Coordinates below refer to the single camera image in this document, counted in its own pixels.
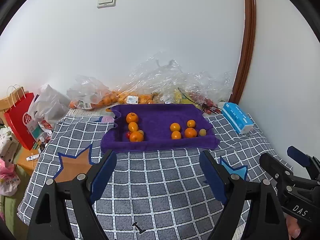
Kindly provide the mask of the person's right hand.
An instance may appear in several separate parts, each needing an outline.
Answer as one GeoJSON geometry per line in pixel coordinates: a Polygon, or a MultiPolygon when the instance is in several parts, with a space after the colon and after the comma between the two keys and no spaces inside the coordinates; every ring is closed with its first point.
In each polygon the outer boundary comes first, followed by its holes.
{"type": "Polygon", "coordinates": [[[286,225],[289,234],[289,240],[296,239],[301,232],[301,229],[298,225],[298,220],[290,215],[286,216],[286,225]]]}

